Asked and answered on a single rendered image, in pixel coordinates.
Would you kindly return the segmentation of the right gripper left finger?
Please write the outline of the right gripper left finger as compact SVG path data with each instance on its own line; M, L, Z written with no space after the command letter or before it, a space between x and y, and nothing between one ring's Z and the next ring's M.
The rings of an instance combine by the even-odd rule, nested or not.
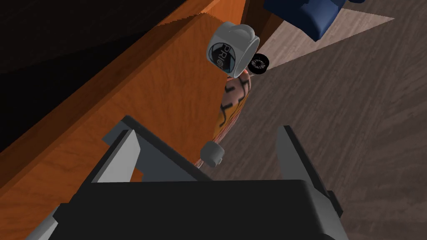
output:
M129 182L140 154L134 130L123 130L93 169L92 183Z

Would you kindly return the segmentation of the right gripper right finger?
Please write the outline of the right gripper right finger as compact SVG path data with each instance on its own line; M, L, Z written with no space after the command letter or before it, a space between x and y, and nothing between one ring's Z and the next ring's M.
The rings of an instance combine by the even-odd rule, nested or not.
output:
M285 180L303 180L328 198L341 218L343 209L333 191L327 190L313 162L289 125L279 126L276 137L276 152L282 177Z

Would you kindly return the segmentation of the orange patterned skateboard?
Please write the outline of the orange patterned skateboard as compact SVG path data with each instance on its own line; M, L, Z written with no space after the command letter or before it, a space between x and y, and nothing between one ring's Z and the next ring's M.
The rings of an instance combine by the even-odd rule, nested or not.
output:
M251 78L244 70L238 78L227 78L213 141L219 143L236 123L251 90Z

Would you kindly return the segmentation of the orange wooden table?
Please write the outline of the orange wooden table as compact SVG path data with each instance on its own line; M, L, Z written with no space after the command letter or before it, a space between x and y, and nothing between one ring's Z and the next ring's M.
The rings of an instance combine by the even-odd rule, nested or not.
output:
M264 43L264 0L186 0L0 153L0 240L25 238L68 202L130 115L195 163L214 134L226 73L206 58L224 21L252 25Z

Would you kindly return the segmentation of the black spoked wheel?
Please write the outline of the black spoked wheel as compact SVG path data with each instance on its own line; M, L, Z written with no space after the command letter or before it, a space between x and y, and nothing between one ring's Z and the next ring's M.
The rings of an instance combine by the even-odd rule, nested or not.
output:
M263 54L256 53L248 64L248 70L255 75L261 75L267 71L269 59Z

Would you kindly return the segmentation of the white printed mug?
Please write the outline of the white printed mug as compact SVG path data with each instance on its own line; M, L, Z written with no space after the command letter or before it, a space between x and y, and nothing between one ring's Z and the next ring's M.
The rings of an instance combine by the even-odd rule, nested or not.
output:
M231 78L237 78L255 55L260 39L246 24L222 23L213 34L206 50L209 62Z

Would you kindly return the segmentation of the blue upholstered seat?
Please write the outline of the blue upholstered seat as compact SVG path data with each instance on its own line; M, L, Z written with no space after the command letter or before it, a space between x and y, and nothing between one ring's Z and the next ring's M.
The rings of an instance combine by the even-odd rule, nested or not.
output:
M303 31L313 41L320 40L346 1L365 0L265 0L265 10Z

